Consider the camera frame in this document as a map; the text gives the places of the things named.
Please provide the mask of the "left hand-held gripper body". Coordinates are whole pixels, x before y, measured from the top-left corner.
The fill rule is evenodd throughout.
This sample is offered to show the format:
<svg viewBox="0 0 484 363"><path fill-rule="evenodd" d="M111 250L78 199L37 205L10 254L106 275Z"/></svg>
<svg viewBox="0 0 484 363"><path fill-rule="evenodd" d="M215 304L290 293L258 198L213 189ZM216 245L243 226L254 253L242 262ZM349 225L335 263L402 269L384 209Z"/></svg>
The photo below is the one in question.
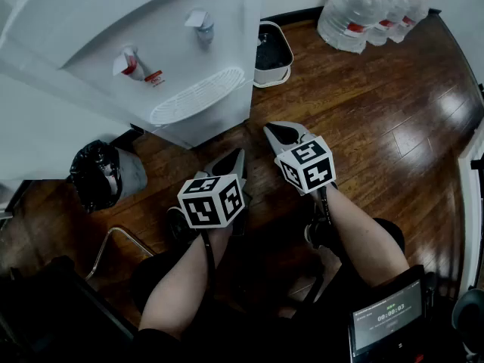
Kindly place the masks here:
<svg viewBox="0 0 484 363"><path fill-rule="evenodd" d="M187 180L177 198L190 228L233 226L234 236L243 236L251 197L244 191L244 175L209 175L197 172Z"/></svg>

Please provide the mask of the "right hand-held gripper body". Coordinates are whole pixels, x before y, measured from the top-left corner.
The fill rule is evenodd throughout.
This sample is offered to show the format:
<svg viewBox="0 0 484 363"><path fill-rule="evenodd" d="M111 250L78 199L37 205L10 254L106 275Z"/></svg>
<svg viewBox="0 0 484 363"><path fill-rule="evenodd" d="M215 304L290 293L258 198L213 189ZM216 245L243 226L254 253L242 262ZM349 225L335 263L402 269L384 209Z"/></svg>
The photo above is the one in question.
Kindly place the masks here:
<svg viewBox="0 0 484 363"><path fill-rule="evenodd" d="M336 180L333 154L321 136L278 154L275 163L284 179L301 194L309 194Z"/></svg>

